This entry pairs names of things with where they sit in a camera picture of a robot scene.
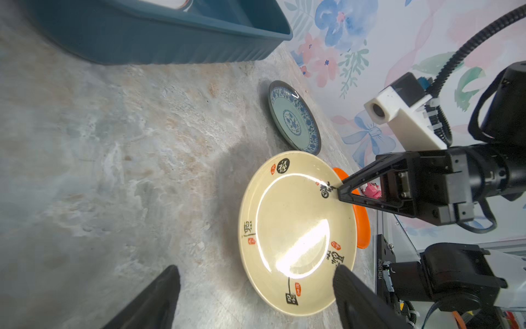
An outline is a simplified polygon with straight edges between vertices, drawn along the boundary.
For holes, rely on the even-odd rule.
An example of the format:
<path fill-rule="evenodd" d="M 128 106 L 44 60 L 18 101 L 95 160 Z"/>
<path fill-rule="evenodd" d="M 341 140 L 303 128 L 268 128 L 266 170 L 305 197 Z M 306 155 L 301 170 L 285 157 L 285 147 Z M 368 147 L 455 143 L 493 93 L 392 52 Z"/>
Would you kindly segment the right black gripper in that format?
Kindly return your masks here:
<path fill-rule="evenodd" d="M 379 181 L 381 199 L 352 194 Z M 464 151 L 405 152 L 379 158 L 342 181 L 341 202 L 417 218 L 435 226 L 474 219 L 477 165 Z"/>

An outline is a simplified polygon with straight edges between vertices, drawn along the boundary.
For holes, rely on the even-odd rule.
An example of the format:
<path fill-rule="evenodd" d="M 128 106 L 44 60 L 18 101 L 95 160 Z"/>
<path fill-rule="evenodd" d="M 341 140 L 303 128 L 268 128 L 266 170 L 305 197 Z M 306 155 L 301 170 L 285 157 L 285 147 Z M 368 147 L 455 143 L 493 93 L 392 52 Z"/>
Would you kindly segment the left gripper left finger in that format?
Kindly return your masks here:
<path fill-rule="evenodd" d="M 178 268 L 170 265 L 103 328 L 170 329 L 180 290 Z"/>

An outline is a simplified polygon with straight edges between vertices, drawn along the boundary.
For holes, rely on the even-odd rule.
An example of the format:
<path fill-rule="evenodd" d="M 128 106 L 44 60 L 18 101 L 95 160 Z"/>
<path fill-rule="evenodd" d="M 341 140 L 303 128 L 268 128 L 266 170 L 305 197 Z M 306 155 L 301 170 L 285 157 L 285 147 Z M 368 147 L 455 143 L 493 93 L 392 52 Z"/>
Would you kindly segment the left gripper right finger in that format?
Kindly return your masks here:
<path fill-rule="evenodd" d="M 344 265 L 336 267 L 333 289 L 343 328 L 411 327 Z"/>

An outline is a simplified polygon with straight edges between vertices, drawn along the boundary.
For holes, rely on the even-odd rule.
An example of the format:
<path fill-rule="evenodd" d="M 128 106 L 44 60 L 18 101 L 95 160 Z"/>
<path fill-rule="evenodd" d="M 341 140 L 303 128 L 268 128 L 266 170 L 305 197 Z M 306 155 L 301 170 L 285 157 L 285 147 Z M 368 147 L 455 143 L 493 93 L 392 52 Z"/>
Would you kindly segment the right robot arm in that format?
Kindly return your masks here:
<path fill-rule="evenodd" d="M 413 217 L 434 225 L 471 226 L 479 206 L 497 227 L 488 199 L 509 201 L 525 192 L 525 63 L 511 64 L 481 97 L 485 122 L 472 114 L 474 145 L 385 154 L 346 178 L 342 202 Z M 432 310 L 475 311 L 525 306 L 525 260 L 478 245 L 435 243 L 418 261 L 397 262 L 380 241 L 378 290 L 371 291 L 344 265 L 333 279 L 344 328 L 408 328 L 401 302 L 430 302 Z"/>

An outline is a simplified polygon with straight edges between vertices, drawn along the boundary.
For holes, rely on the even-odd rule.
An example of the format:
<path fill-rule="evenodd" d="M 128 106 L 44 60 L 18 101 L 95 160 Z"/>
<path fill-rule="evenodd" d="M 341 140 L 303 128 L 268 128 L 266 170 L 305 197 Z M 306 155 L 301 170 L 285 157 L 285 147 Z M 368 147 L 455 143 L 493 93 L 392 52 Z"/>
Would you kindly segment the cream yellow plate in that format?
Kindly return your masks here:
<path fill-rule="evenodd" d="M 326 162 L 300 151 L 267 160 L 247 186 L 238 243 L 247 277 L 274 309 L 310 316 L 335 301 L 333 277 L 357 254 L 353 207 L 338 199 L 342 182 Z"/>

